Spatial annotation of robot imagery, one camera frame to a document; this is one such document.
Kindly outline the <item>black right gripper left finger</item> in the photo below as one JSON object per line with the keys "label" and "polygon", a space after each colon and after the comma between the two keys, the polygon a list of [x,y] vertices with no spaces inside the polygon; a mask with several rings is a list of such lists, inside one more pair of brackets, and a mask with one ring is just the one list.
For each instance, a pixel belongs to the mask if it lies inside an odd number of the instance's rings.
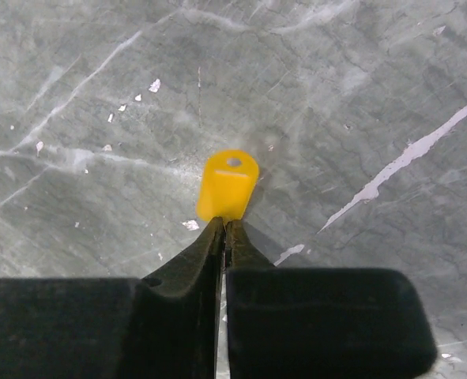
{"label": "black right gripper left finger", "polygon": [[0,378],[213,378],[224,225],[143,278],[0,278]]}

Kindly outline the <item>orange key tag with key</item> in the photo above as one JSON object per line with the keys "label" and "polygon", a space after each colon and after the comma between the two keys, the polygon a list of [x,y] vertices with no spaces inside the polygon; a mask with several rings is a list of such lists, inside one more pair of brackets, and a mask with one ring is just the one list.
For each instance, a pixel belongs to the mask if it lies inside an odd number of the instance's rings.
{"label": "orange key tag with key", "polygon": [[241,220],[259,176],[256,160],[242,150],[224,150],[210,156],[204,166],[196,206],[198,217],[209,222]]}

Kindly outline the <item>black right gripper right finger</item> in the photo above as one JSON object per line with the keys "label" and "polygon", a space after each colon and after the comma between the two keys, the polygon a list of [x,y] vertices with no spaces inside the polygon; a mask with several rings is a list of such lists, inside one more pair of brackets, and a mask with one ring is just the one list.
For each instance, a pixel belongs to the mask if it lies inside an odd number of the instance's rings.
{"label": "black right gripper right finger", "polygon": [[278,268],[226,227],[234,378],[416,378],[438,352],[420,297],[384,268]]}

